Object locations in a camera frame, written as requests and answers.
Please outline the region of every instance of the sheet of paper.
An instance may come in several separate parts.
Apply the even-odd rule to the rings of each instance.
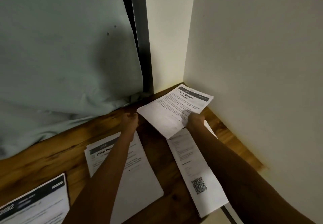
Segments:
[[[204,125],[214,134],[206,121]],[[167,142],[201,218],[229,202],[186,128]]]
[[[68,211],[63,173],[0,207],[0,224],[62,223]]]
[[[180,84],[168,94],[138,108],[137,112],[169,139],[186,126],[191,112],[200,113],[212,99],[213,96]]]
[[[92,177],[109,154],[120,133],[87,146],[85,156]],[[164,195],[137,132],[130,143],[126,165],[114,202],[111,224],[121,224]]]

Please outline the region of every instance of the wood grain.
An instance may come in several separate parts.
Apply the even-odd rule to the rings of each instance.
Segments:
[[[37,143],[21,153],[0,161],[0,206],[65,172],[71,204],[90,179],[84,150],[88,144],[118,132],[121,116],[165,95],[174,87],[98,117],[85,124]],[[206,120],[229,148],[257,171],[263,165],[207,107]],[[200,223],[193,201],[181,177],[165,138],[142,116],[138,135],[164,196],[130,218],[126,223]]]

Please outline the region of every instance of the qr code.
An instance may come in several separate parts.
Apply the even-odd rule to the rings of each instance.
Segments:
[[[207,190],[207,187],[202,179],[202,177],[199,177],[192,181],[193,187],[197,194],[203,193],[205,190]]]

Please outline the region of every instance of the person's right arm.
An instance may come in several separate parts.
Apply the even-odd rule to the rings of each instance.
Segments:
[[[221,143],[204,126],[204,116],[191,113],[186,128],[242,222],[314,223],[289,205],[246,161]]]

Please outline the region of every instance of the person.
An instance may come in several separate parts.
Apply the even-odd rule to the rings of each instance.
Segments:
[[[110,222],[129,144],[137,126],[138,114],[123,115],[119,139],[75,200],[63,224]],[[246,161],[212,135],[204,126],[203,115],[191,113],[186,128],[242,222],[314,223],[289,205]],[[105,199],[105,204],[97,199]]]

